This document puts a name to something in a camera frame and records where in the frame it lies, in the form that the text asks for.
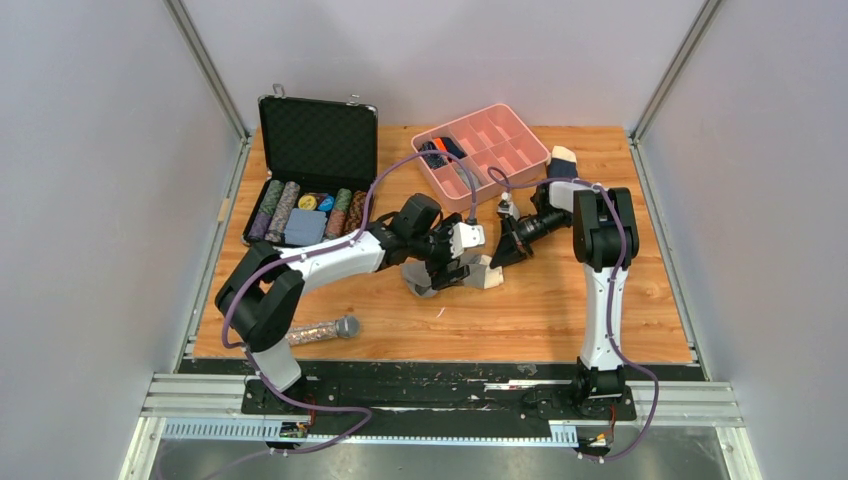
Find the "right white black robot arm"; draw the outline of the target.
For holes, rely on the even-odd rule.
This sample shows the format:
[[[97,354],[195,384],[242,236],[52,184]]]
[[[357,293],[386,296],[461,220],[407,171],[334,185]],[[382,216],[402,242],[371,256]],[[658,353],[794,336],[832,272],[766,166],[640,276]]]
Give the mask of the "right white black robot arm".
[[[569,403],[576,413],[596,417],[614,412],[626,397],[619,346],[623,293],[639,250],[632,197],[626,188],[606,190],[580,180],[536,187],[533,215],[520,216],[505,192],[497,205],[500,238],[491,266],[507,267],[533,256],[532,244],[568,227],[573,252],[586,281],[586,326]]]

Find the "grey underwear white waistband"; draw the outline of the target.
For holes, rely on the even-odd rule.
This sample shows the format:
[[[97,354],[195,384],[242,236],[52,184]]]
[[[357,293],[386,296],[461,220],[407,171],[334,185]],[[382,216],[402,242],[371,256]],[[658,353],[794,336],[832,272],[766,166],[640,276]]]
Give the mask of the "grey underwear white waistband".
[[[484,254],[465,253],[450,262],[446,270],[436,275],[428,272],[424,261],[407,262],[401,266],[404,282],[412,294],[431,298],[451,287],[488,290],[505,281],[502,267],[492,267],[492,258]]]

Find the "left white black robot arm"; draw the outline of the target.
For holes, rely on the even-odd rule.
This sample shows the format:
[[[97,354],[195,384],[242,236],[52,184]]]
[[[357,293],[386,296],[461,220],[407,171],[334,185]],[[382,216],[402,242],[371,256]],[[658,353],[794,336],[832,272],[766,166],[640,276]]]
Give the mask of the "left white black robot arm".
[[[459,213],[445,215],[433,198],[421,193],[399,211],[335,240],[285,250],[256,242],[215,296],[214,305],[224,317],[222,342],[246,351],[269,386],[271,404],[283,413],[296,412],[307,389],[285,336],[302,296],[409,259],[423,262],[433,289],[453,287],[470,273],[461,256],[484,243],[477,221]],[[231,331],[238,342],[230,341]]]

